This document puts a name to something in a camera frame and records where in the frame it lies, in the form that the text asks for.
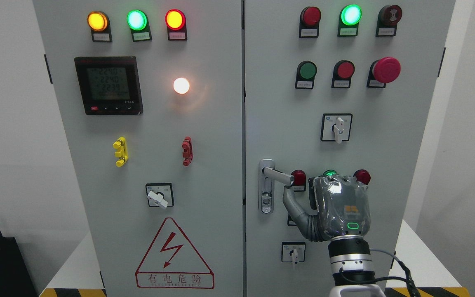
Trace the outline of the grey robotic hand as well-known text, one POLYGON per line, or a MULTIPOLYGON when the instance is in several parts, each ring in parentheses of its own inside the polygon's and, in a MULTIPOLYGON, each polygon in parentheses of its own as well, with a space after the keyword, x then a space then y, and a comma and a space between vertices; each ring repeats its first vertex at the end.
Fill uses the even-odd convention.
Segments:
POLYGON ((328 241, 337 236, 368 233, 371 223, 367 185, 356 177, 338 174, 312 177, 311 197, 318 213, 309 215, 296 201, 290 186, 283 189, 289 216, 309 241, 328 241))

